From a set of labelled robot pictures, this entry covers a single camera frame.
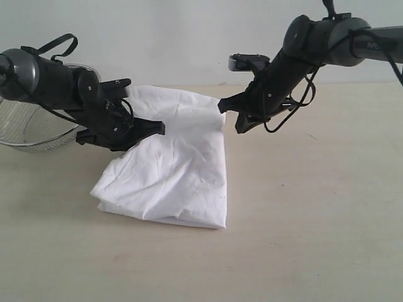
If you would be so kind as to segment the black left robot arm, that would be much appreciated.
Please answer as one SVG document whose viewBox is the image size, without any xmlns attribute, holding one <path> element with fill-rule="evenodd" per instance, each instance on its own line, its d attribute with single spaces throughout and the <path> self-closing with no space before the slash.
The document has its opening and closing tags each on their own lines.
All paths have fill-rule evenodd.
<svg viewBox="0 0 403 302">
<path fill-rule="evenodd" d="M 69 67 L 23 49 L 1 53 L 1 96 L 37 104 L 54 115 L 61 111 L 83 126 L 80 145 L 127 151 L 153 135 L 164 135 L 162 121 L 138 118 L 127 101 L 128 78 L 101 82 L 84 67 Z"/>
</svg>

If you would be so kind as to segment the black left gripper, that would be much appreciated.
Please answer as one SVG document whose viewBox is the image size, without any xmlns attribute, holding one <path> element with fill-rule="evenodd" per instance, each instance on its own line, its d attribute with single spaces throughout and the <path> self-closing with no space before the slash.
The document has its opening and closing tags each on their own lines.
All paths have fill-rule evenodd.
<svg viewBox="0 0 403 302">
<path fill-rule="evenodd" d="M 162 121 L 138 118 L 132 105 L 123 98 L 107 101 L 105 109 L 96 109 L 86 128 L 76 135 L 76 143 L 106 148 L 112 152 L 127 151 L 153 135 L 165 135 Z"/>
</svg>

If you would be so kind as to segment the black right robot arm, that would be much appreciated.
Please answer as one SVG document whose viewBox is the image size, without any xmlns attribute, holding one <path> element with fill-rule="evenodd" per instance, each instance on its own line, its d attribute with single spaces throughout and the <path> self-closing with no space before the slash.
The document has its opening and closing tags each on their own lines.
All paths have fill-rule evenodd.
<svg viewBox="0 0 403 302">
<path fill-rule="evenodd" d="M 235 53 L 229 57 L 232 72 L 252 72 L 253 80 L 243 92 L 222 98 L 221 113 L 238 114 L 237 133 L 267 123 L 278 114 L 293 116 L 308 106 L 295 100 L 293 90 L 307 82 L 304 97 L 315 97 L 314 78 L 327 65 L 354 67 L 364 60 L 388 62 L 398 81 L 402 80 L 402 27 L 372 28 L 349 13 L 334 14 L 320 21 L 306 15 L 295 18 L 287 29 L 283 45 L 273 59 L 260 54 Z"/>
</svg>

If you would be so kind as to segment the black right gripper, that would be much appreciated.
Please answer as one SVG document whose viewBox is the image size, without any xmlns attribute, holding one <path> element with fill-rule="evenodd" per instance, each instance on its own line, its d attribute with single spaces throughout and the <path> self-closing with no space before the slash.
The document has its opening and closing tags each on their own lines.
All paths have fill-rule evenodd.
<svg viewBox="0 0 403 302">
<path fill-rule="evenodd" d="M 245 91 L 220 99 L 217 106 L 221 113 L 238 112 L 236 132 L 246 133 L 284 111 L 293 111 L 296 101 L 287 89 L 278 91 L 278 83 L 265 72 L 257 72 Z"/>
</svg>

